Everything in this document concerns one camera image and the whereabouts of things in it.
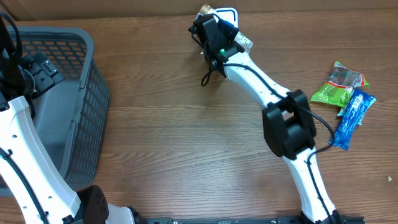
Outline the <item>green clear snack bag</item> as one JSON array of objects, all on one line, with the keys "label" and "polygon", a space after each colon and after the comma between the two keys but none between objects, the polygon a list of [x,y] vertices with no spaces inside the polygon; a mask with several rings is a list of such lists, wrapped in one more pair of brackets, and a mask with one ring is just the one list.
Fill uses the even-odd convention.
[{"label": "green clear snack bag", "polygon": [[362,73],[335,61],[328,79],[312,95],[310,101],[344,108],[349,103],[354,89],[362,86],[369,87],[369,83]]}]

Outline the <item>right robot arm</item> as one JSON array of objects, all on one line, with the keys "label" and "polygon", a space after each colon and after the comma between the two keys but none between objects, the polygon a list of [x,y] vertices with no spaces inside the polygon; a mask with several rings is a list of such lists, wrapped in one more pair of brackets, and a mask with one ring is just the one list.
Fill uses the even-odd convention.
[{"label": "right robot arm", "polygon": [[269,78],[237,42],[239,29],[216,13],[199,13],[189,31],[209,64],[201,85],[206,86],[218,71],[245,90],[262,110],[264,139],[289,167],[300,195],[303,223],[341,223],[316,158],[314,121],[328,123],[310,110],[305,93],[290,91]]}]

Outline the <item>blue snack packet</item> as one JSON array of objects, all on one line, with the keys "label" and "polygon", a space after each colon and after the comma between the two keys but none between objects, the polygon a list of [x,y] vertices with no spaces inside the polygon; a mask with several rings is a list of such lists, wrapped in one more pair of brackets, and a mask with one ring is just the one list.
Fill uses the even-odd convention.
[{"label": "blue snack packet", "polygon": [[335,135],[329,140],[332,146],[349,149],[350,141],[357,125],[360,125],[367,110],[376,101],[374,95],[355,89],[338,123]]}]

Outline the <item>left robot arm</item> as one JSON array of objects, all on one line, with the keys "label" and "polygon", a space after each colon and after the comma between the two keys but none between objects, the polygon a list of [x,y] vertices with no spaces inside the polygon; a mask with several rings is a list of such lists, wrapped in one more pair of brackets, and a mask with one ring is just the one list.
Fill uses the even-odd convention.
[{"label": "left robot arm", "polygon": [[109,88],[79,28],[1,14],[1,177],[26,223],[140,223],[93,184]]}]

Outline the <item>white tube with gold cap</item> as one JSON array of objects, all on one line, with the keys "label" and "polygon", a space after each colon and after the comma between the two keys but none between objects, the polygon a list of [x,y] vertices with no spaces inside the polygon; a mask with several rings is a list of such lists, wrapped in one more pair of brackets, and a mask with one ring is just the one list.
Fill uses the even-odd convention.
[{"label": "white tube with gold cap", "polygon": [[[196,16],[196,19],[199,17],[199,15],[204,16],[205,14],[216,14],[215,8],[212,8],[208,4],[204,4],[200,10],[199,13]],[[243,35],[240,31],[237,33],[237,36],[234,39],[238,44],[240,44],[247,53],[250,52],[251,47],[253,46],[253,43],[245,36]]]}]

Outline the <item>teal white snack packet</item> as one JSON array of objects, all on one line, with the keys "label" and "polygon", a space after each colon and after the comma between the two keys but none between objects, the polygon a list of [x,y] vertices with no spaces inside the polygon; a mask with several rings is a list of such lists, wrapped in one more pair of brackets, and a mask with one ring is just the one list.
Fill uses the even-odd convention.
[{"label": "teal white snack packet", "polygon": [[[337,117],[342,117],[343,115],[344,115],[344,113],[345,113],[345,108],[341,108],[340,109],[340,111],[339,111],[339,113],[337,114]],[[361,118],[359,121],[358,121],[358,125],[362,125],[362,122],[363,122],[363,118]]]}]

